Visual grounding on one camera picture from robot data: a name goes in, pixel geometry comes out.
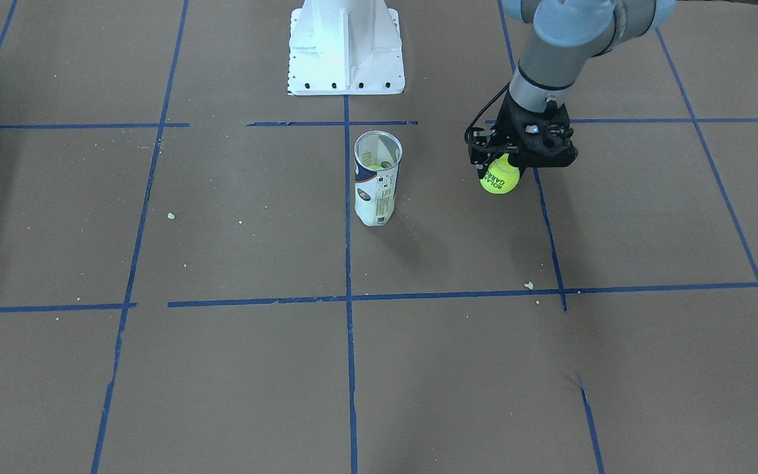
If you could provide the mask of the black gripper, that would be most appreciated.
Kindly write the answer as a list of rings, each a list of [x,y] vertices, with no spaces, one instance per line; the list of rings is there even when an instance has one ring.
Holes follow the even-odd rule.
[[[509,162],[520,169],[567,167],[578,157],[573,134],[566,105],[551,102],[538,113],[509,96],[497,114],[494,145],[504,147]]]

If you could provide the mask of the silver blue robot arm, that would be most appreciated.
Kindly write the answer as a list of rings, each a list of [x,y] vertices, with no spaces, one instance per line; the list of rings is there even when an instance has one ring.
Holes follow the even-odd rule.
[[[505,1],[532,27],[494,124],[494,144],[510,165],[566,167],[577,157],[566,108],[584,65],[656,29],[673,1]]]

